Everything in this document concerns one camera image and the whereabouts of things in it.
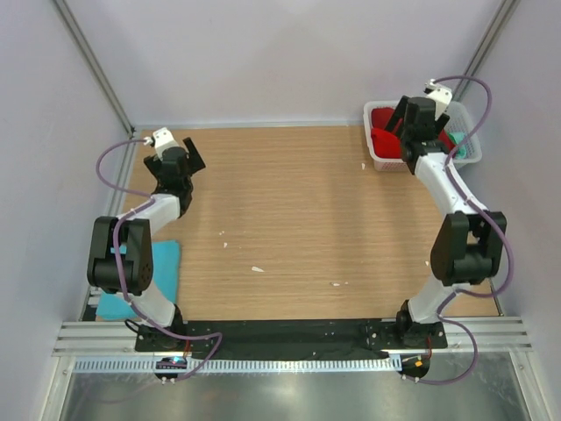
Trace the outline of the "bright red t shirt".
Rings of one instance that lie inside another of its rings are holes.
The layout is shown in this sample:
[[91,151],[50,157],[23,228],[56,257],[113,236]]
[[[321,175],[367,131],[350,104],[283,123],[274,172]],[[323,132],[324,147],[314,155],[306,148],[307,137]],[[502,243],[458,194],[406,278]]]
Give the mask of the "bright red t shirt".
[[400,141],[391,132],[374,127],[371,129],[371,140],[373,151],[378,158],[387,160],[401,158]]

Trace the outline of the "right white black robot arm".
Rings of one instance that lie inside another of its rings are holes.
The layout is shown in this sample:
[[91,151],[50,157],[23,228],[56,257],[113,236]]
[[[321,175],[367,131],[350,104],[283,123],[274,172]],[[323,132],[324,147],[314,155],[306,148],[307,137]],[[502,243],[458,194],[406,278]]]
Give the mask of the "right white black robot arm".
[[430,277],[403,303],[394,324],[401,346],[421,348],[441,332],[444,309],[457,295],[470,294],[472,287],[497,274],[507,220],[501,212],[489,211],[461,180],[438,138],[442,128],[435,100],[403,97],[387,129],[398,132],[402,160],[443,216],[430,251]]

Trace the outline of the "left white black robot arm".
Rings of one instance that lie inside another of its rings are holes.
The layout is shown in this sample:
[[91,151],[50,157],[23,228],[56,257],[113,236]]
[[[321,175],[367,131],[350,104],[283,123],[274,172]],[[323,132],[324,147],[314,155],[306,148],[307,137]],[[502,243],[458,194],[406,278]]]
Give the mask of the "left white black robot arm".
[[153,148],[144,164],[156,181],[146,199],[120,216],[101,216],[93,224],[87,280],[107,294],[119,295],[155,332],[168,351],[179,349],[186,335],[178,306],[165,298],[153,279],[152,235],[182,218],[193,196],[192,176],[206,168],[191,138],[178,142],[166,128],[140,140]]

